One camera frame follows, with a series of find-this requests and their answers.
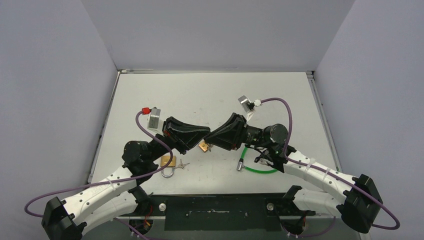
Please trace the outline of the long shackle brass padlock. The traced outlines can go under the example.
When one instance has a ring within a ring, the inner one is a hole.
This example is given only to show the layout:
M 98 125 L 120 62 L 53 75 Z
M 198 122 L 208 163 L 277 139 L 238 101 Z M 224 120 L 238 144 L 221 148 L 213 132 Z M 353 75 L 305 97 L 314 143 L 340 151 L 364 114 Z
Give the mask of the long shackle brass padlock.
M 202 141 L 202 142 L 200 142 L 199 143 L 199 145 L 198 145 L 198 147 L 204 152 L 204 153 L 206 153 L 206 152 L 210 152 L 211 151 L 211 149 L 212 149 L 212 147 L 213 147 L 213 145 L 212 144 L 209 144 L 209 143 L 206 143 L 205 141 Z

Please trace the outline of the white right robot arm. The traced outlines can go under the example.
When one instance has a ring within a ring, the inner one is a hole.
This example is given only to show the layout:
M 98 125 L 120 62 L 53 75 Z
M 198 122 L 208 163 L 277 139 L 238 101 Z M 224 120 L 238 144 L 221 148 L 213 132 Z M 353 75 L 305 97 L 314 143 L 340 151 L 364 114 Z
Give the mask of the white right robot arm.
M 359 177 L 341 173 L 285 146 L 289 131 L 282 124 L 265 128 L 250 126 L 244 116 L 233 113 L 204 141 L 225 150 L 236 150 L 241 145 L 258 148 L 259 159 L 279 172 L 303 179 L 320 188 L 306 190 L 293 186 L 283 199 L 282 207 L 290 215 L 298 211 L 315 211 L 340 217 L 351 229 L 367 234 L 383 208 L 383 201 L 374 180 L 361 174 Z

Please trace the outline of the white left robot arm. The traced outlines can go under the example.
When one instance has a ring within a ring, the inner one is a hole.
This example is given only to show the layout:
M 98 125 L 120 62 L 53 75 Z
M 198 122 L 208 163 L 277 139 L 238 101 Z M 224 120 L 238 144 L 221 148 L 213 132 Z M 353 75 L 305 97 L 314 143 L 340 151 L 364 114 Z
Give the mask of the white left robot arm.
M 181 154 L 194 148 L 210 133 L 207 126 L 183 123 L 169 117 L 150 142 L 132 140 L 123 148 L 123 164 L 79 193 L 46 204 L 41 225 L 50 240 L 80 240 L 97 226 L 121 215 L 144 215 L 149 210 L 141 184 L 158 170 L 154 163 L 176 149 Z

